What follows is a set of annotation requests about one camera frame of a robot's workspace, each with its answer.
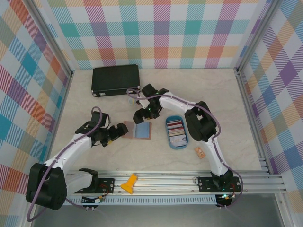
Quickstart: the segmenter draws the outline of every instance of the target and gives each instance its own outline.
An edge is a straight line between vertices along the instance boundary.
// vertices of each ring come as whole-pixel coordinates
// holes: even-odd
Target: black case
[[[140,86],[138,65],[121,65],[93,69],[91,93],[94,97],[125,95],[129,88]]]

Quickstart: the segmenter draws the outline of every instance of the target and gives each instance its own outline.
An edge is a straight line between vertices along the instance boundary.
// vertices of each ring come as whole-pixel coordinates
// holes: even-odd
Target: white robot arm
[[[210,113],[206,103],[203,101],[199,103],[189,102],[173,95],[164,88],[158,91],[151,84],[146,85],[139,94],[138,102],[143,108],[134,114],[135,123],[143,122],[143,118],[159,117],[162,108],[173,110],[178,114],[184,114],[189,134],[193,139],[206,145],[204,146],[207,148],[205,153],[211,165],[214,184],[218,189],[224,188],[232,179],[233,173],[226,167],[227,164],[215,137],[216,122],[208,113],[198,108],[200,106]]]
[[[99,119],[100,112],[93,112],[91,120],[76,130],[76,134],[69,145],[64,148],[63,153],[61,150],[43,164],[36,163],[31,167],[26,194],[28,202],[32,202],[36,192],[38,192],[35,204],[57,210],[69,195],[84,188],[91,192],[96,190],[99,186],[97,171],[82,168],[76,174],[67,175],[67,173],[76,160],[96,143],[105,147],[128,132],[123,123],[118,124],[117,127],[103,128],[110,123],[106,113],[102,114],[101,123],[96,126]],[[39,188],[38,186],[48,168],[51,169],[43,181],[43,186]]]

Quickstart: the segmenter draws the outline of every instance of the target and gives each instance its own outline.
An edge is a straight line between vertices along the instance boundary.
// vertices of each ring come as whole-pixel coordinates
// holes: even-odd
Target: colorful checkered pattern
[[[76,59],[75,68],[121,64],[138,64],[140,68],[230,68],[259,0],[48,3]],[[37,5],[47,17],[41,3]],[[51,21],[46,20],[57,36]]]
[[[247,48],[250,46],[251,41],[254,39],[255,33],[256,33],[256,31],[258,30],[258,28],[259,28],[259,26],[260,26],[260,23],[261,23],[261,21],[263,20],[263,18],[264,18],[264,16],[265,16],[266,12],[267,12],[267,10],[268,10],[268,8],[269,8],[269,6],[270,6],[271,1],[272,1],[272,0],[267,0],[267,1],[266,1],[266,3],[265,3],[265,5],[264,5],[264,7],[263,7],[263,9],[262,9],[262,11],[261,11],[261,13],[260,13],[260,15],[259,15],[257,21],[256,21],[256,23],[255,23],[255,25],[254,25],[254,27],[253,27],[251,33],[250,33],[250,35],[249,35],[249,37],[248,37],[248,39],[247,39],[247,41],[246,41],[246,43],[245,43],[245,45],[244,45],[244,48],[242,49],[242,52],[241,52],[240,57],[238,58],[238,61],[237,61],[237,64],[236,64],[236,68],[239,67],[239,65],[240,65],[240,63],[241,63],[241,61],[242,61],[242,59],[243,59],[243,56],[244,56],[244,54],[245,54],[246,51],[247,51]]]
[[[303,1],[284,0],[243,79],[274,172],[303,221]]]
[[[67,81],[22,1],[0,1],[0,227],[25,212],[29,170],[46,155]]]

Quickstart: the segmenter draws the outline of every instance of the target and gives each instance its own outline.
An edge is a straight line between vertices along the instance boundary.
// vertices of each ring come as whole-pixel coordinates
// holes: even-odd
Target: card
[[[175,133],[169,134],[169,137],[172,137],[172,136],[178,136],[178,135],[183,135],[183,134],[184,134],[184,131],[181,131],[181,132],[175,132]]]
[[[166,126],[167,129],[174,129],[174,128],[180,128],[180,127],[183,128],[183,125],[182,124],[176,124],[176,125]]]
[[[184,129],[177,129],[177,130],[169,130],[169,134],[170,133],[176,133],[176,132],[184,132]]]
[[[122,136],[129,139],[150,140],[152,138],[152,123],[142,122],[135,124],[134,122],[124,122],[127,126],[128,133]]]
[[[172,122],[172,123],[167,122],[167,123],[166,123],[167,126],[172,126],[172,125],[176,125],[176,124],[182,124],[182,122],[181,122],[181,121],[178,121],[178,122]]]
[[[187,144],[187,139],[185,134],[183,135],[178,135],[178,136],[172,136],[169,138],[170,143],[175,146],[175,147],[180,147],[180,146],[184,146]]]
[[[183,130],[184,131],[184,128],[183,127],[177,127],[177,128],[173,128],[173,129],[168,129],[168,131],[178,131],[178,130]]]
[[[171,123],[175,123],[175,122],[182,122],[182,121],[181,120],[173,120],[173,121],[166,122],[166,124],[171,124]]]

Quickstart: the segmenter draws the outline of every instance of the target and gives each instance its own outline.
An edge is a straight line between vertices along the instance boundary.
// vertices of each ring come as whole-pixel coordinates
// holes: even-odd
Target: marble surface
[[[128,96],[95,98],[91,90],[92,70],[77,70],[56,134],[51,156],[62,149],[74,132],[91,118],[90,110],[99,106],[112,124],[132,121],[140,106],[130,106]],[[151,83],[166,88],[192,102],[205,101],[222,126],[219,145],[227,163],[236,170],[260,170],[260,162],[245,114],[238,84],[232,69],[152,69],[140,70],[141,86]],[[86,167],[103,171],[190,171],[210,170],[207,157],[199,159],[194,148],[199,143],[189,135],[185,149],[169,147],[165,119],[175,115],[163,109],[152,119],[151,140],[119,138],[109,146],[91,148],[74,164],[73,170]]]

